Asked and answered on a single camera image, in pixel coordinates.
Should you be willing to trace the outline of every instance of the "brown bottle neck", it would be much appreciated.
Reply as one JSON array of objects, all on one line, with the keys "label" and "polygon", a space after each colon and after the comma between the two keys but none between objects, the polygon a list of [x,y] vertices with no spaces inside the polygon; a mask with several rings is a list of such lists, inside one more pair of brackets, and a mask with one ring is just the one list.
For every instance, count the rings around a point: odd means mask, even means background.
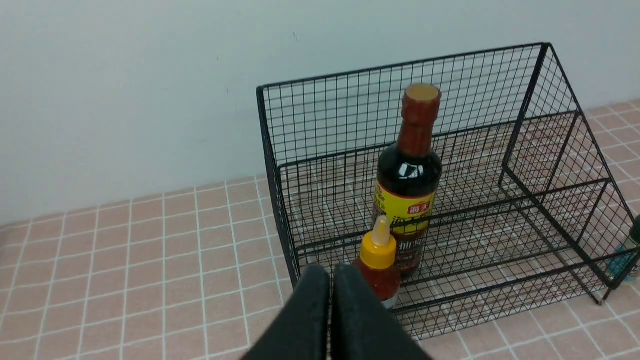
[{"label": "brown bottle neck", "polygon": [[422,158],[431,151],[433,124],[430,126],[411,124],[403,121],[398,136],[397,148],[405,155]]}]

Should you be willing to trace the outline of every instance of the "tile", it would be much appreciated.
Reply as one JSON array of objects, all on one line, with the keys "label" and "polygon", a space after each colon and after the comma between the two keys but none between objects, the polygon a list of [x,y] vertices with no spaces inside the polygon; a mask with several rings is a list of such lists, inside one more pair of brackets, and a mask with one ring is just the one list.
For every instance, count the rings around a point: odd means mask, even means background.
[{"label": "tile", "polygon": [[227,206],[227,191],[224,188],[198,192],[198,210]]},{"label": "tile", "polygon": [[203,191],[206,191],[206,190],[213,190],[213,189],[219,189],[219,188],[224,188],[224,187],[225,187],[225,182],[222,181],[220,183],[213,183],[213,184],[206,184],[206,185],[198,186],[196,188],[196,191],[203,192]]},{"label": "tile", "polygon": [[51,281],[53,274],[53,261],[46,263],[29,263],[18,266],[18,274],[15,278],[16,286],[43,284]]},{"label": "tile", "polygon": [[0,231],[0,246],[22,245],[27,240],[28,226],[9,227]]},{"label": "tile", "polygon": [[0,266],[18,265],[18,261],[20,261],[21,253],[22,253],[21,246],[9,246],[1,249],[0,250]]},{"label": "tile", "polygon": [[158,239],[163,237],[163,221],[161,219],[137,222],[131,225],[131,242]]},{"label": "tile", "polygon": [[171,236],[164,242],[164,253],[166,257],[189,254],[198,251],[198,234],[189,233]]},{"label": "tile", "polygon": [[86,287],[89,277],[54,281],[51,288],[49,305],[64,304],[86,298]]},{"label": "tile", "polygon": [[198,254],[181,255],[164,261],[166,281],[200,273],[200,257]]},{"label": "tile", "polygon": [[249,329],[249,342],[251,344],[256,344],[256,342],[258,342],[271,323],[273,323],[273,320],[278,317],[279,313],[280,309],[274,309],[247,316],[246,324]]},{"label": "tile", "polygon": [[620,356],[612,357],[613,360],[638,360],[640,359],[640,350],[629,352]]},{"label": "tile", "polygon": [[138,286],[151,285],[161,282],[162,279],[162,261],[154,261],[129,267],[129,278],[127,287],[137,288]]},{"label": "tile", "polygon": [[236,269],[204,274],[203,282],[205,297],[240,290]]},{"label": "tile", "polygon": [[273,256],[274,257],[278,257],[278,256],[283,256],[284,253],[282,252],[282,244],[280,243],[280,237],[278,236],[270,236],[269,237],[269,244],[271,245],[271,251],[273,251]]},{"label": "tile", "polygon": [[165,304],[167,306],[202,299],[200,275],[174,280],[165,284]]},{"label": "tile", "polygon": [[471,354],[480,354],[504,347],[506,344],[493,322],[460,331]]},{"label": "tile", "polygon": [[161,310],[127,316],[124,329],[124,341],[130,343],[132,341],[162,336],[162,328],[163,312]]},{"label": "tile", "polygon": [[228,351],[247,345],[244,320],[231,320],[207,327],[209,353]]},{"label": "tile", "polygon": [[152,200],[162,200],[162,198],[163,198],[163,194],[162,193],[155,193],[153,195],[137,197],[137,198],[133,199],[133,203],[137,204],[137,203],[141,203],[141,202],[150,202]]},{"label": "tile", "polygon": [[55,239],[62,234],[62,219],[39,222],[31,225],[28,241]]},{"label": "tile", "polygon": [[269,248],[269,240],[259,239],[247,241],[236,245],[238,253],[238,261],[240,264],[246,264],[251,261],[257,261],[271,257],[271,249]]},{"label": "tile", "polygon": [[589,109],[588,112],[589,114],[591,114],[591,116],[602,116],[612,113],[611,109],[606,106],[602,106],[601,108]]},{"label": "tile", "polygon": [[515,359],[509,350],[492,352],[483,356],[476,356],[474,360],[512,360]]},{"label": "tile", "polygon": [[65,235],[84,233],[95,230],[95,212],[74,216],[67,216],[65,219]]},{"label": "tile", "polygon": [[90,354],[83,354],[80,356],[80,360],[115,360],[120,358],[120,349],[112,348],[109,350],[103,350],[100,352],[92,352]]},{"label": "tile", "polygon": [[420,345],[434,359],[461,360],[468,357],[465,346],[456,332],[424,339]]},{"label": "tile", "polygon": [[56,280],[88,275],[91,270],[91,254],[70,256],[58,259],[56,265]]},{"label": "tile", "polygon": [[247,221],[257,218],[262,219],[262,208],[259,201],[231,205],[231,221]]},{"label": "tile", "polygon": [[0,341],[20,340],[37,336],[40,333],[43,315],[44,310],[5,314],[3,326],[0,329]]},{"label": "tile", "polygon": [[166,358],[191,360],[205,355],[204,329],[193,329],[166,335]]},{"label": "tile", "polygon": [[205,301],[205,313],[207,314],[207,323],[242,317],[244,313],[240,293],[231,293],[207,299]]},{"label": "tile", "polygon": [[98,231],[95,237],[95,249],[127,245],[129,243],[129,226],[114,227]]},{"label": "tile", "polygon": [[600,146],[601,149],[606,149],[608,147],[620,145],[620,141],[618,141],[618,139],[616,139],[615,137],[613,137],[613,135],[609,133],[597,133],[595,136],[596,136],[596,141],[598,142],[598,145]]},{"label": "tile", "polygon": [[204,250],[202,256],[202,271],[210,272],[222,268],[236,266],[236,251],[233,246]]},{"label": "tile", "polygon": [[174,197],[174,196],[178,196],[178,195],[186,195],[188,193],[193,193],[194,192],[194,188],[186,188],[186,189],[182,189],[182,190],[177,190],[174,192],[168,192],[168,193],[164,193],[164,197]]},{"label": "tile", "polygon": [[629,161],[620,164],[622,170],[624,170],[632,179],[640,179],[640,160]]},{"label": "tile", "polygon": [[118,208],[100,210],[98,229],[129,224],[129,204]]},{"label": "tile", "polygon": [[278,285],[273,282],[243,290],[243,296],[247,314],[282,305]]},{"label": "tile", "polygon": [[253,181],[246,184],[227,186],[227,193],[229,196],[229,204],[258,199],[258,190]]},{"label": "tile", "polygon": [[82,325],[84,316],[84,301],[77,301],[71,304],[51,306],[47,310],[47,317],[44,322],[44,332],[69,329]]},{"label": "tile", "polygon": [[95,297],[124,290],[126,269],[93,274],[89,296]]},{"label": "tile", "polygon": [[196,231],[195,213],[178,215],[164,220],[164,230],[167,236],[189,233]]},{"label": "tile", "polygon": [[16,343],[0,344],[0,354],[7,359],[33,359],[36,354],[36,338]]},{"label": "tile", "polygon": [[122,319],[85,325],[82,352],[100,350],[120,344]]},{"label": "tile", "polygon": [[192,327],[203,326],[202,302],[190,302],[165,310],[166,331],[174,332]]},{"label": "tile", "polygon": [[610,319],[614,316],[608,306],[596,305],[587,295],[575,297],[566,303],[583,324]]},{"label": "tile", "polygon": [[80,329],[70,329],[54,334],[43,335],[40,338],[38,359],[61,359],[74,356],[78,351]]},{"label": "tile", "polygon": [[129,264],[135,265],[162,259],[163,250],[162,239],[131,244],[129,247]]},{"label": "tile", "polygon": [[629,102],[618,102],[617,104],[609,105],[609,108],[615,113],[621,113],[623,111],[633,110],[634,106]]},{"label": "tile", "polygon": [[95,233],[65,236],[60,245],[60,256],[71,256],[93,251]]},{"label": "tile", "polygon": [[236,242],[259,239],[267,236],[263,219],[241,222],[240,224],[234,224],[233,227]]},{"label": "tile", "polygon": [[124,310],[124,292],[95,297],[86,303],[85,323],[95,323],[122,317]]},{"label": "tile", "polygon": [[258,185],[258,195],[260,195],[260,197],[270,197],[271,194],[269,192],[269,181],[265,180],[261,180],[257,182]]},{"label": "tile", "polygon": [[127,266],[129,248],[126,246],[100,250],[93,254],[93,272],[101,272]]},{"label": "tile", "polygon": [[630,350],[638,346],[629,330],[619,320],[596,323],[587,327],[593,341],[605,355]]},{"label": "tile", "polygon": [[598,117],[597,121],[607,130],[619,129],[621,127],[627,127],[628,124],[622,120],[617,114],[605,115]]},{"label": "tile", "polygon": [[46,305],[48,296],[49,284],[15,288],[11,292],[7,312],[14,313],[16,311],[40,309]]},{"label": "tile", "polygon": [[629,180],[624,183],[618,183],[618,187],[622,192],[622,196],[626,199],[637,199],[640,195],[640,184],[636,181]]},{"label": "tile", "polygon": [[280,283],[280,291],[282,291],[282,298],[286,303],[287,300],[289,300],[289,298],[293,294],[293,286],[291,286],[291,280],[290,279],[282,280],[279,283]]},{"label": "tile", "polygon": [[612,159],[616,163],[620,163],[623,161],[629,161],[637,158],[629,148],[625,145],[618,145],[614,147],[608,147],[603,149],[605,155],[607,155],[610,159]]},{"label": "tile", "polygon": [[538,320],[546,334],[553,334],[580,325],[563,302],[539,307],[532,310],[531,314]]},{"label": "tile", "polygon": [[198,225],[201,229],[229,225],[230,223],[231,221],[229,220],[228,208],[211,209],[198,212]]},{"label": "tile", "polygon": [[164,200],[164,215],[172,217],[174,215],[192,213],[196,211],[196,199],[192,193],[182,196],[170,197]]},{"label": "tile", "polygon": [[640,111],[631,111],[620,114],[620,117],[629,125],[636,126],[640,124]]},{"label": "tile", "polygon": [[[60,244],[60,241],[57,239],[27,243],[24,246],[24,252],[22,253],[22,263],[28,263],[30,261],[45,261],[45,260],[54,259],[58,255],[59,244]],[[17,263],[17,259],[16,259],[16,262],[10,263],[7,265],[14,265],[16,263]]]},{"label": "tile", "polygon": [[211,249],[233,243],[234,237],[231,233],[230,225],[200,231],[200,246],[202,249]]},{"label": "tile", "polygon": [[616,315],[624,315],[638,310],[640,295],[631,286],[620,286],[616,291],[611,292],[607,304],[611,306]]},{"label": "tile", "polygon": [[618,138],[622,143],[630,143],[640,140],[640,134],[630,127],[612,130],[611,134]]},{"label": "tile", "polygon": [[124,360],[162,359],[163,352],[162,339],[152,339],[126,345],[122,357]]},{"label": "tile", "polygon": [[244,288],[274,281],[275,279],[276,273],[273,268],[273,260],[270,258],[240,266],[240,280]]},{"label": "tile", "polygon": [[553,345],[547,339],[535,341],[525,345],[520,345],[513,348],[513,352],[519,359],[531,359],[531,360],[560,360]]},{"label": "tile", "polygon": [[162,199],[132,205],[131,222],[141,222],[161,217],[163,217]]},{"label": "tile", "polygon": [[278,275],[278,279],[288,279],[289,278],[289,268],[287,268],[287,262],[285,261],[283,256],[274,259],[276,263],[276,274]]},{"label": "tile", "polygon": [[127,290],[127,314],[141,313],[162,307],[161,284]]}]

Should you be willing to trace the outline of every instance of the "bottle label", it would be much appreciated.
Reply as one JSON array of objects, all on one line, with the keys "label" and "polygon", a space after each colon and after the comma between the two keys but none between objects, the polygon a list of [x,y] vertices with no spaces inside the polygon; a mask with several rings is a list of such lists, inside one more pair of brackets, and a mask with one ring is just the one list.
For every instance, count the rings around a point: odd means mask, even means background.
[{"label": "bottle label", "polygon": [[384,300],[382,302],[382,306],[384,306],[385,309],[389,310],[396,305],[397,300],[398,300],[398,293],[395,293],[394,296],[390,297],[387,300]]},{"label": "bottle label", "polygon": [[429,226],[429,221],[415,222],[409,225],[406,223],[428,217],[431,214],[435,192],[423,197],[401,197],[390,193],[382,185],[376,183],[374,198],[373,218],[386,215],[391,220],[393,233],[411,235],[419,233]]}]

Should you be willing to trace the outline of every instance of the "wire mesh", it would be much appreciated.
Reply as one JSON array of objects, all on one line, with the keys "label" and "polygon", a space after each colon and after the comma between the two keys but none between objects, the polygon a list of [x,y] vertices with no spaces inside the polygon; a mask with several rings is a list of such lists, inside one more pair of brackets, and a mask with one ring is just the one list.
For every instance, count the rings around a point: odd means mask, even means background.
[{"label": "wire mesh", "polygon": [[403,90],[442,91],[442,160],[422,266],[393,312],[417,338],[615,289],[607,264],[629,231],[555,51],[532,44],[258,87],[278,234],[301,269],[353,262],[372,226],[380,152]]}]

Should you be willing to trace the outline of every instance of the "white grout line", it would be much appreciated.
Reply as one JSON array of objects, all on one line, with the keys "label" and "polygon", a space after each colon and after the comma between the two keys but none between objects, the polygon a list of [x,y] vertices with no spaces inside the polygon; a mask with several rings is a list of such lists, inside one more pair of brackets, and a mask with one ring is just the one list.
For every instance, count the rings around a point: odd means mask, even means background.
[{"label": "white grout line", "polygon": [[[227,187],[227,183],[225,183],[225,192],[227,193],[227,204],[229,204],[230,199],[229,199],[229,189]],[[231,222],[233,222],[233,218],[231,215],[231,205],[228,205],[228,210],[229,210],[229,219]],[[247,313],[246,313],[246,306],[245,306],[245,301],[244,301],[244,289],[242,286],[242,277],[240,276],[240,259],[238,258],[238,249],[237,249],[237,244],[236,244],[236,231],[234,230],[234,226],[231,226],[231,236],[233,237],[234,240],[234,255],[236,256],[236,265],[237,265],[237,275],[238,275],[238,285],[240,287],[240,301],[242,302],[242,314],[244,316],[244,332],[245,332],[245,336],[246,336],[246,344],[248,345],[250,342],[250,337],[249,337],[249,324],[246,320],[247,318]]]},{"label": "white grout line", "polygon": [[4,304],[4,309],[2,312],[2,316],[0,316],[0,333],[3,329],[4,316],[7,314],[7,310],[9,309],[9,303],[11,302],[11,295],[13,294],[13,289],[15,289],[15,281],[18,278],[18,271],[20,270],[20,262],[22,261],[22,255],[24,254],[24,248],[26,248],[26,242],[29,239],[29,235],[31,235],[31,224],[29,222],[29,227],[27,228],[27,235],[25,235],[24,240],[22,241],[22,248],[20,249],[20,256],[18,257],[18,263],[15,265],[15,269],[13,270],[13,279],[11,281],[11,288],[8,289],[6,303]]},{"label": "white grout line", "polygon": [[166,360],[166,218],[165,198],[162,196],[162,357]]},{"label": "white grout line", "polygon": [[[260,195],[260,189],[258,187],[258,182],[256,181],[255,183],[255,189],[258,192],[258,195]],[[267,230],[267,219],[264,217],[264,207],[262,205],[262,201],[260,201],[260,211],[262,212],[262,222],[264,223],[264,232],[267,234],[267,236],[269,236],[268,234],[268,230]],[[280,294],[280,304],[284,305],[284,295],[282,295],[282,289],[280,286],[280,279],[278,276],[278,267],[276,266],[276,259],[273,256],[273,247],[271,246],[271,240],[268,238],[267,239],[267,243],[269,244],[269,253],[271,254],[271,262],[273,264],[273,271],[276,275],[276,284],[278,286],[278,293]]]},{"label": "white grout line", "polygon": [[[194,201],[196,212],[198,212],[198,195],[194,194]],[[229,209],[229,220],[231,219],[231,210]],[[198,260],[200,262],[200,298],[202,301],[202,324],[204,326],[204,353],[208,357],[209,356],[209,334],[207,330],[207,306],[205,301],[205,293],[204,293],[204,264],[202,263],[202,241],[200,239],[200,216],[196,215],[196,230],[198,231]]]},{"label": "white grout line", "polygon": [[58,249],[56,251],[56,259],[53,263],[53,270],[51,271],[51,280],[49,281],[49,292],[47,293],[47,301],[44,305],[44,311],[42,313],[42,322],[40,323],[40,332],[38,333],[38,339],[36,340],[36,359],[40,357],[40,341],[42,339],[42,333],[44,332],[44,324],[49,313],[49,303],[51,302],[51,293],[53,292],[53,279],[56,275],[56,268],[58,267],[58,255],[60,255],[60,249],[62,248],[62,236],[65,234],[65,224],[67,222],[66,215],[62,218],[62,227],[60,229],[60,242],[58,243]]},{"label": "white grout line", "polygon": [[[131,223],[131,214],[132,214],[133,202],[129,202],[129,223]],[[129,235],[127,237],[127,268],[124,272],[124,295],[122,301],[122,330],[120,334],[120,358],[124,359],[124,334],[126,330],[127,323],[127,290],[129,286],[129,262],[131,259],[131,226],[129,226]]]},{"label": "white grout line", "polygon": [[[96,211],[95,212],[95,228],[97,230],[98,228],[98,221],[100,220],[100,211]],[[91,290],[91,276],[93,273],[93,259],[95,258],[95,242],[97,240],[98,237],[98,232],[96,231],[95,234],[93,234],[93,253],[91,254],[91,261],[89,262],[89,278],[86,282],[86,293],[84,295],[84,310],[83,310],[83,314],[82,314],[82,326],[80,328],[80,341],[78,341],[78,351],[77,354],[78,356],[80,356],[80,353],[82,351],[82,342],[83,342],[83,338],[84,338],[84,323],[86,321],[86,310],[89,304],[89,291]]]}]

